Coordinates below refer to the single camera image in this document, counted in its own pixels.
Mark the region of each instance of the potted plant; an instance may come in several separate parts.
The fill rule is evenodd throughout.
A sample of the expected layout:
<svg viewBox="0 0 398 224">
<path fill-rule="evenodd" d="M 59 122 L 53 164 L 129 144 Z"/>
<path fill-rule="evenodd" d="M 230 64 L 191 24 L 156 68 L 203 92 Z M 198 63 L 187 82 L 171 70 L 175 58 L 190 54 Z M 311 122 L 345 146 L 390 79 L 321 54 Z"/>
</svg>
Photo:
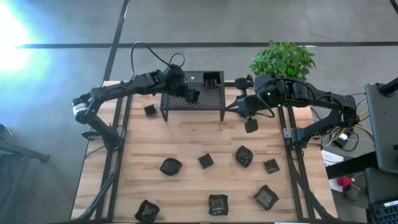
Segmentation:
<svg viewBox="0 0 398 224">
<path fill-rule="evenodd" d="M 288 42 L 277 44 L 269 41 L 269 47 L 260 51 L 249 66 L 255 75 L 270 75 L 276 73 L 284 78 L 306 80 L 310 73 L 308 68 L 315 67 L 312 57 L 305 47 Z"/>
</svg>

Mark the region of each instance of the wooden tabletop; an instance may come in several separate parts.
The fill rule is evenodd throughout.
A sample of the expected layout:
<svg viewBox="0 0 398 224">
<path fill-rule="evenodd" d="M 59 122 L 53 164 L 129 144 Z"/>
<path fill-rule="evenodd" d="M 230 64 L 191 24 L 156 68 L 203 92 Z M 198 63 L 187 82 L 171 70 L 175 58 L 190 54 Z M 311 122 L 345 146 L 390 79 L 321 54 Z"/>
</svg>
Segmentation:
<svg viewBox="0 0 398 224">
<path fill-rule="evenodd" d="M 118 82 L 105 82 L 105 85 L 115 83 Z M 240 91 L 235 87 L 227 87 L 225 93 L 228 105 Z M 155 104 L 159 108 L 159 103 L 160 95 L 134 95 L 132 100 L 114 212 L 115 222 L 135 222 L 134 215 L 145 199 L 159 206 L 157 222 L 297 220 L 278 117 L 270 119 L 257 116 L 259 130 L 248 134 L 244 130 L 245 120 L 234 113 L 226 113 L 223 122 L 220 121 L 219 111 L 170 111 L 168 122 L 163 120 L 160 113 L 155 118 L 147 118 L 144 107 Z M 105 102 L 98 116 L 105 123 L 111 123 L 115 107 L 116 100 Z M 298 127 L 313 122 L 310 108 L 294 108 L 294 112 Z M 100 140 L 90 142 L 88 152 L 101 145 L 103 142 Z M 240 146 L 247 147 L 254 154 L 248 168 L 243 168 L 234 159 Z M 310 188 L 328 212 L 336 217 L 320 149 L 310 146 L 304 151 Z M 198 158 L 206 153 L 210 154 L 215 164 L 203 170 Z M 163 161 L 170 157 L 183 164 L 180 172 L 173 177 L 159 170 Z M 72 218 L 81 215 L 98 193 L 105 158 L 105 149 L 86 158 Z M 272 174 L 266 172 L 263 162 L 269 159 L 276 159 L 280 171 Z M 269 211 L 265 211 L 253 198 L 263 185 L 268 185 L 279 197 Z M 228 196 L 228 216 L 208 214 L 210 194 Z M 306 210 L 302 193 L 300 198 Z"/>
</svg>

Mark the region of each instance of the red object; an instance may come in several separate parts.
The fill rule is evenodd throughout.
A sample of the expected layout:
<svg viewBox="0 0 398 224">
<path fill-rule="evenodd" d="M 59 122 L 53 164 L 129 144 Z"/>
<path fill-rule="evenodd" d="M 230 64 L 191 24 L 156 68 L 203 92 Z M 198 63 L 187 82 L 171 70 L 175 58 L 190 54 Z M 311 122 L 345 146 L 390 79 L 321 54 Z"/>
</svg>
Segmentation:
<svg viewBox="0 0 398 224">
<path fill-rule="evenodd" d="M 337 184 L 342 186 L 342 187 L 346 187 L 349 186 L 351 184 L 353 184 L 353 180 L 351 180 L 351 178 L 349 177 L 339 177 L 337 178 Z"/>
</svg>

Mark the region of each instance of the perforated metal shelf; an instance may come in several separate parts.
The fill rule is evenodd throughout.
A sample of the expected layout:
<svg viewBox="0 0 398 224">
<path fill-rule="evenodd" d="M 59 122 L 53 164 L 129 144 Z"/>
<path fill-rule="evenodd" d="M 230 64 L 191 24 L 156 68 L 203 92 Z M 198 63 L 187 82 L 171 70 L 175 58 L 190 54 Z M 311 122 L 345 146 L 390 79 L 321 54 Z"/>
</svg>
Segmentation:
<svg viewBox="0 0 398 224">
<path fill-rule="evenodd" d="M 207 88 L 203 85 L 203 74 L 205 72 L 219 72 L 221 85 L 216 88 Z M 185 71 L 185 79 L 189 88 L 200 91 L 198 101 L 189 103 L 183 98 L 163 94 L 160 101 L 160 110 L 165 121 L 168 111 L 173 110 L 220 110 L 224 113 L 225 108 L 225 86 L 223 71 Z"/>
</svg>

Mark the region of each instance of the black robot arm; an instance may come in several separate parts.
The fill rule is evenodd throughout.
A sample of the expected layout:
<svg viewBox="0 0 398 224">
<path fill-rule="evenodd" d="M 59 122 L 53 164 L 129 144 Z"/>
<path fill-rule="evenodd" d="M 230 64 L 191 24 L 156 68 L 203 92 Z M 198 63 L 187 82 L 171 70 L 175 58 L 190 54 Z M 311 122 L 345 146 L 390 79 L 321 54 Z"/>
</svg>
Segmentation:
<svg viewBox="0 0 398 224">
<path fill-rule="evenodd" d="M 117 149 L 121 143 L 119 133 L 115 127 L 108 126 L 96 115 L 100 106 L 105 101 L 128 95 L 155 95 L 156 93 L 179 96 L 189 102 L 196 102 L 200 92 L 189 89 L 185 84 L 182 69 L 172 65 L 163 72 L 156 70 L 137 75 L 135 79 L 128 82 L 92 88 L 89 93 L 73 100 L 73 114 L 79 123 L 89 124 L 102 135 L 108 150 Z"/>
<path fill-rule="evenodd" d="M 245 124 L 248 133 L 258 129 L 257 121 L 253 119 L 253 116 L 259 114 L 258 111 L 268 109 L 272 112 L 271 108 L 278 106 L 300 108 L 313 105 L 331 109 L 331 113 L 326 118 L 306 128 L 294 128 L 284 133 L 292 138 L 293 145 L 298 147 L 305 147 L 314 135 L 326 133 L 337 126 L 350 128 L 359 121 L 352 96 L 318 90 L 310 83 L 301 80 L 260 75 L 254 81 L 255 95 L 247 95 L 246 88 L 249 85 L 245 78 L 237 78 L 235 83 L 242 92 L 233 104 L 227 106 L 226 111 L 238 113 L 248 119 Z M 259 115 L 273 117 L 269 114 Z"/>
</svg>

